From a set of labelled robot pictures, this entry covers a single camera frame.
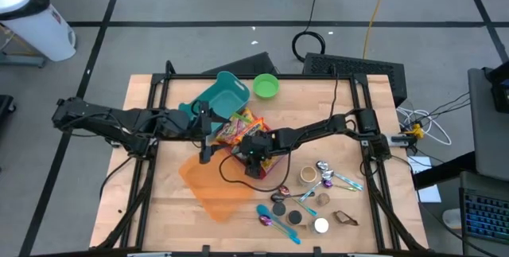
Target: white cable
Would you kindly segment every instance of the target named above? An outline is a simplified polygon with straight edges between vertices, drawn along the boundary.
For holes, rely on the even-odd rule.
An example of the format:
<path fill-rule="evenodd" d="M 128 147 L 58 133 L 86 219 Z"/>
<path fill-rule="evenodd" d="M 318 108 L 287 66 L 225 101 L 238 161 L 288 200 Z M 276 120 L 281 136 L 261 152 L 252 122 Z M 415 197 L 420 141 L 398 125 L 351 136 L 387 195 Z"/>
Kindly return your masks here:
<path fill-rule="evenodd" d="M 420 115 L 420 116 L 423 116 L 425 118 L 423 119 L 428 119 L 429 120 L 429 123 L 428 123 L 428 128 L 427 129 L 423 129 L 424 130 L 424 134 L 429 136 L 430 138 L 434 139 L 435 141 L 443 144 L 443 145 L 446 145 L 446 146 L 451 146 L 453 144 L 453 141 L 451 140 L 451 138 L 449 137 L 449 135 L 447 134 L 447 132 L 445 132 L 444 128 L 442 128 L 440 126 L 440 124 L 437 123 L 437 121 L 435 121 L 435 118 L 432 118 L 430 115 L 429 115 L 429 112 L 428 111 L 425 111 L 425 110 L 409 110 L 409 109 L 405 109 L 404 107 L 398 107 L 396 108 L 396 111 L 398 111 L 398 113 L 402 114 L 405 116 L 405 120 L 403 121 L 403 123 L 399 123 L 400 126 L 402 127 L 405 127 L 406 125 L 410 124 L 412 122 L 412 118 L 410 117 L 411 115 Z M 435 125 L 437 126 L 438 130 L 445 136 L 445 138 L 447 138 L 447 141 L 442 141 L 440 140 L 439 138 L 433 136 L 432 134 L 429 133 L 429 131 L 431 130 L 431 127 L 432 125 Z"/>

